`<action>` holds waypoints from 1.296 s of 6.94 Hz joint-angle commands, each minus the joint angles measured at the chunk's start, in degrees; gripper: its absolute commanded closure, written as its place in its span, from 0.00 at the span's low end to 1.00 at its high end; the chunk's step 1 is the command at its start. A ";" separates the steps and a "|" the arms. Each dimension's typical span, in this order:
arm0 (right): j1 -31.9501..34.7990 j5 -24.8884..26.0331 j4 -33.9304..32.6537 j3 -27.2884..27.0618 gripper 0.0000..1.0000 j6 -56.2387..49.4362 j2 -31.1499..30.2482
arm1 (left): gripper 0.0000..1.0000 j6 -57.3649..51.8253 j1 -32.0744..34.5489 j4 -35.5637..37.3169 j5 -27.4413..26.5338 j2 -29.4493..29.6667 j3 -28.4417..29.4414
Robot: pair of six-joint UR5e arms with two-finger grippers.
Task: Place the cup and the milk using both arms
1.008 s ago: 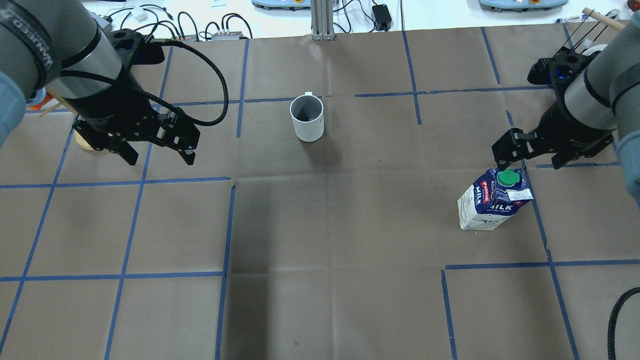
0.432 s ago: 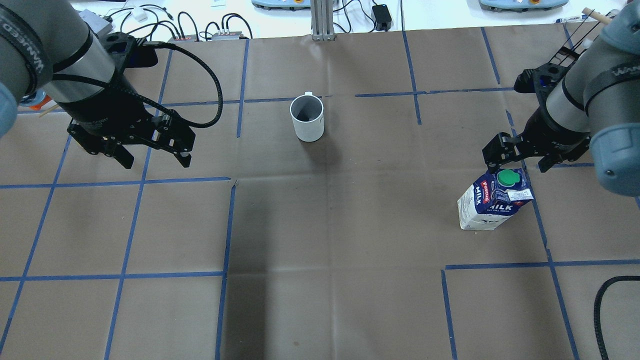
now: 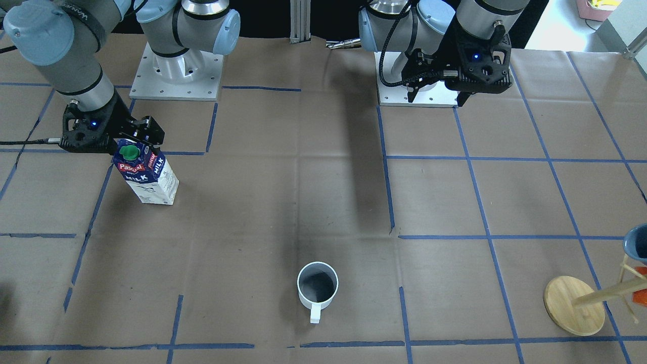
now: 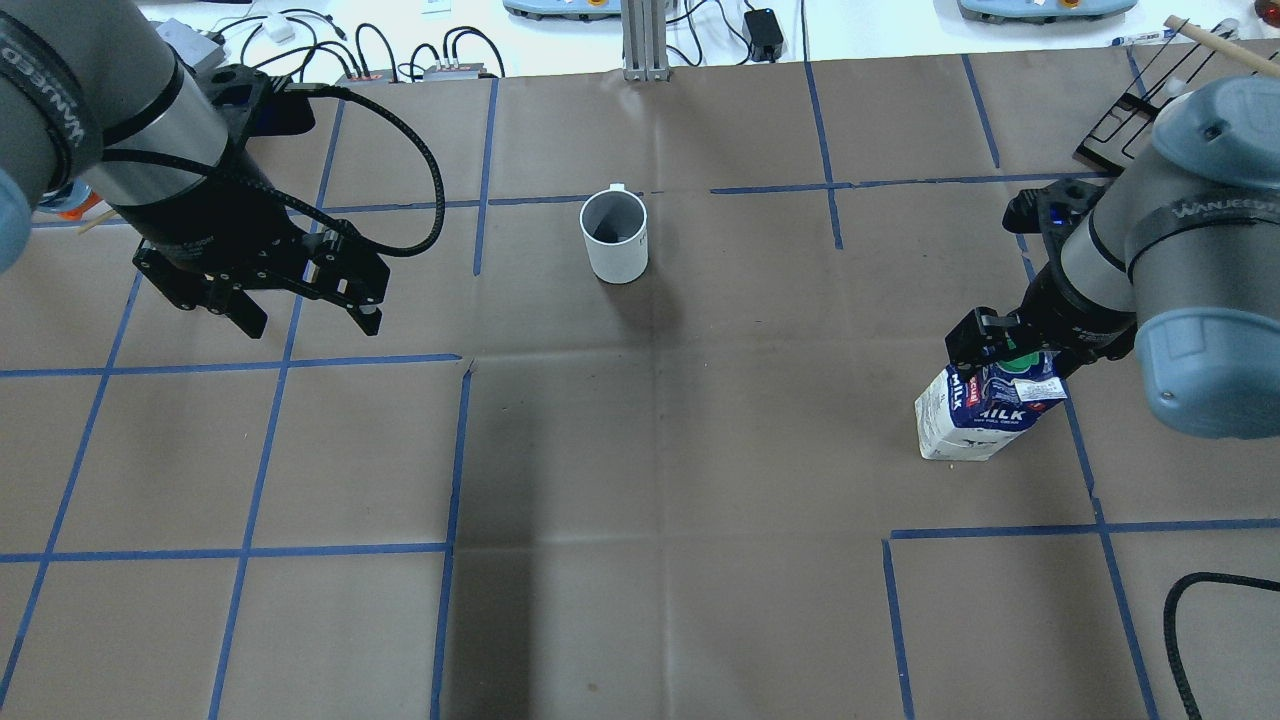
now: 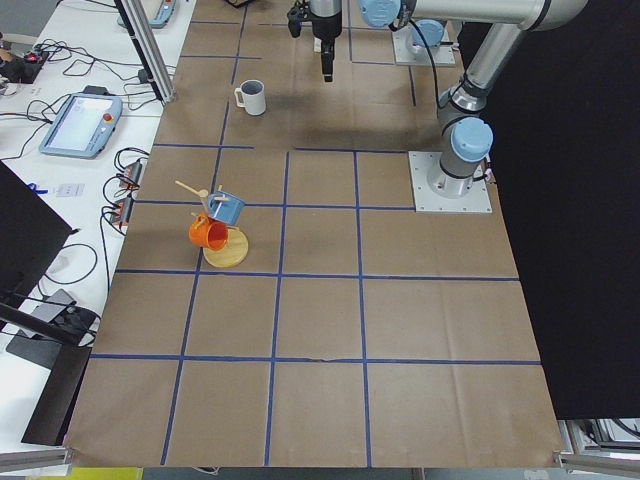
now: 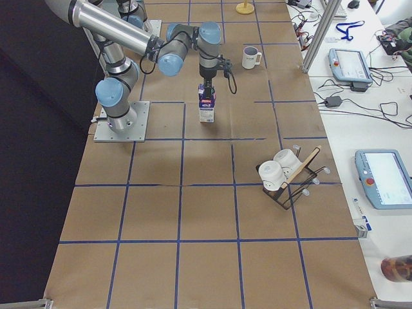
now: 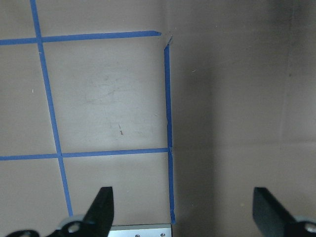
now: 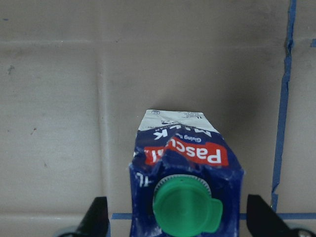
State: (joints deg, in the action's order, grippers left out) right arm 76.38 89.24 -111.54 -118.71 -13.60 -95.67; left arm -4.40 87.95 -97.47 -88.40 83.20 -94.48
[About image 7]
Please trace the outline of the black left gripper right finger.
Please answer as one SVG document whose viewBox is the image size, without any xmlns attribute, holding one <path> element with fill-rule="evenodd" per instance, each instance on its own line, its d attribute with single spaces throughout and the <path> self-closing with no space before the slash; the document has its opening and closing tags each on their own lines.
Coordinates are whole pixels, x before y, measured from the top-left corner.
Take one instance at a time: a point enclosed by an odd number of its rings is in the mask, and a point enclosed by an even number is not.
<svg viewBox="0 0 316 237">
<path fill-rule="evenodd" d="M 316 223 L 297 220 L 265 187 L 253 190 L 252 217 L 264 237 L 314 237 Z"/>
</svg>

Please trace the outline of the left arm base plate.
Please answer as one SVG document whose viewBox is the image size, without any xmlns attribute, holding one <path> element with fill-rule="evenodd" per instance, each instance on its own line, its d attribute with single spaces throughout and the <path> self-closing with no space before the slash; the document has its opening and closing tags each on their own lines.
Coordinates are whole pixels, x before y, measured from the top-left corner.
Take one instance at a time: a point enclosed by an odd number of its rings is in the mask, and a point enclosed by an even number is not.
<svg viewBox="0 0 316 237">
<path fill-rule="evenodd" d="M 170 224 L 112 226 L 108 237 L 172 237 Z"/>
</svg>

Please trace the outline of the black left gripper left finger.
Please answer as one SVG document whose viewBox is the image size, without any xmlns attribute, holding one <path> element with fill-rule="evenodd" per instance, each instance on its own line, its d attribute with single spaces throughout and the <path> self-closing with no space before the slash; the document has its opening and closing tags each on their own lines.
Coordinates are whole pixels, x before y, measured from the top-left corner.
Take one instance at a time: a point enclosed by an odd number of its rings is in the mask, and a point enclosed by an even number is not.
<svg viewBox="0 0 316 237">
<path fill-rule="evenodd" d="M 82 220 L 71 221 L 54 231 L 52 237 L 106 237 L 114 220 L 112 187 L 102 187 Z"/>
</svg>

